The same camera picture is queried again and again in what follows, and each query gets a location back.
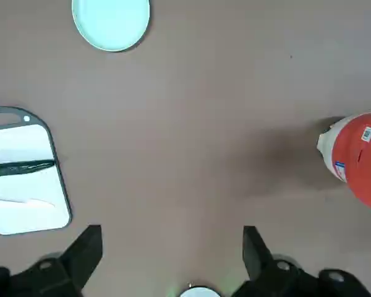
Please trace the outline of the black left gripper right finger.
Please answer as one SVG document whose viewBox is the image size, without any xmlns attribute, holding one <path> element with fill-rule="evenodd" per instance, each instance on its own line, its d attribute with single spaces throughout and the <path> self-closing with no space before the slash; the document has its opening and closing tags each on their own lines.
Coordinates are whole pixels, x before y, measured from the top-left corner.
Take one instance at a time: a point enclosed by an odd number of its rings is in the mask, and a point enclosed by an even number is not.
<svg viewBox="0 0 371 297">
<path fill-rule="evenodd" d="M 317 276 L 286 259 L 275 259 L 255 226 L 245 226 L 242 259 L 248 273 L 233 296 L 371 296 L 353 274 L 323 269 Z"/>
</svg>

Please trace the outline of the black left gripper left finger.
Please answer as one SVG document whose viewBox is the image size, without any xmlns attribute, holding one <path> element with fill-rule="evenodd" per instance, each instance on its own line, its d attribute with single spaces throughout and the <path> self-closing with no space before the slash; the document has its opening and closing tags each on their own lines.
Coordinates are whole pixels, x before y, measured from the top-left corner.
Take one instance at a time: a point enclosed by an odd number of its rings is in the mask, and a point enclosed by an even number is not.
<svg viewBox="0 0 371 297">
<path fill-rule="evenodd" d="M 0 266 L 0 296 L 82 296 L 102 257 L 101 225 L 89 225 L 60 256 L 14 275 Z"/>
</svg>

